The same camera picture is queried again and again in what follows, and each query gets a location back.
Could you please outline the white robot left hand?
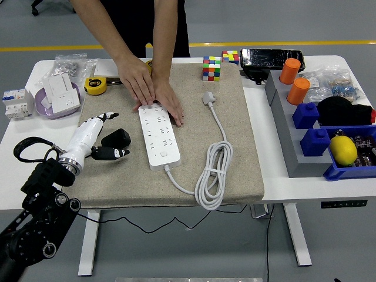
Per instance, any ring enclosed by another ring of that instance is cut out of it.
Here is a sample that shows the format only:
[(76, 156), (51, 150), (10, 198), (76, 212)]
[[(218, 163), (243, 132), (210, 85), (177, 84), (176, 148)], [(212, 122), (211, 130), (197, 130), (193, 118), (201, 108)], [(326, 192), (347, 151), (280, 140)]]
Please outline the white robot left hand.
[(106, 112), (82, 123), (74, 132), (66, 152), (62, 153), (59, 163), (73, 174), (79, 174), (84, 168), (84, 160), (90, 156), (95, 160), (117, 160), (129, 154), (130, 136), (124, 129), (118, 129), (104, 137), (101, 146), (94, 146), (106, 120), (119, 116)]

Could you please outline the person's right hand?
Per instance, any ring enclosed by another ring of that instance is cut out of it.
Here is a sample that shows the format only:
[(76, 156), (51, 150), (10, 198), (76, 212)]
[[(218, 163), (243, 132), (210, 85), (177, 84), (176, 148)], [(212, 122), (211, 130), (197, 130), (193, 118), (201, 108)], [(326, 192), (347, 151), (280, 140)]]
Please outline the person's right hand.
[(115, 60), (119, 78), (139, 105), (151, 105), (155, 99), (150, 73), (140, 59), (134, 55), (121, 56)]

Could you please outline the person's left hand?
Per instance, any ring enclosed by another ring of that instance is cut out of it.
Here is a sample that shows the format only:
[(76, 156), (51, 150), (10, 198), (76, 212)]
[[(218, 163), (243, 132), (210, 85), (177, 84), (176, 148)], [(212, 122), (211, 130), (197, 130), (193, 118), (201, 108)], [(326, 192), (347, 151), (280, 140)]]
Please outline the person's left hand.
[(183, 109), (180, 100), (177, 98), (169, 80), (166, 78), (152, 77), (154, 94), (150, 90), (151, 84), (147, 84), (144, 79), (139, 82), (131, 83), (133, 98), (136, 101), (133, 111), (139, 109), (142, 105), (151, 105), (153, 101), (159, 102), (166, 108), (168, 113), (174, 119), (175, 124), (181, 127), (184, 124)]

